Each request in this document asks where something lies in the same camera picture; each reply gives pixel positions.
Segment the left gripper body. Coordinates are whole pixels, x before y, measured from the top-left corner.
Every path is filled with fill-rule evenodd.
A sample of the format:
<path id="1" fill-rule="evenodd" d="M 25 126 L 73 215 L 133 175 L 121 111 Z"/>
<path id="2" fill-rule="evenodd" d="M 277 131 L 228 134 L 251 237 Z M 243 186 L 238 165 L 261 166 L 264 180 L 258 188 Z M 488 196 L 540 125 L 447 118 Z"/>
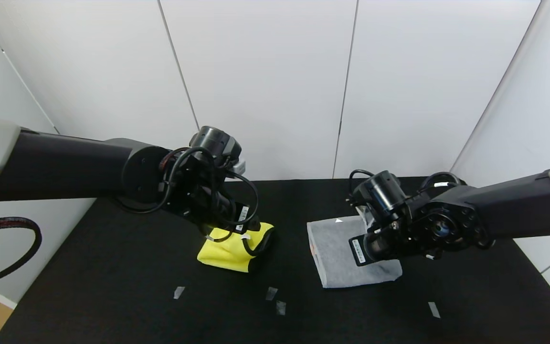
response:
<path id="1" fill-rule="evenodd" d="M 249 218 L 249 206 L 238 201 L 229 201 L 227 204 L 220 205 L 222 216 L 229 222 L 247 222 Z M 248 225 L 231 225 L 226 222 L 219 222 L 217 228 L 225 231 L 242 235 L 246 232 Z"/>

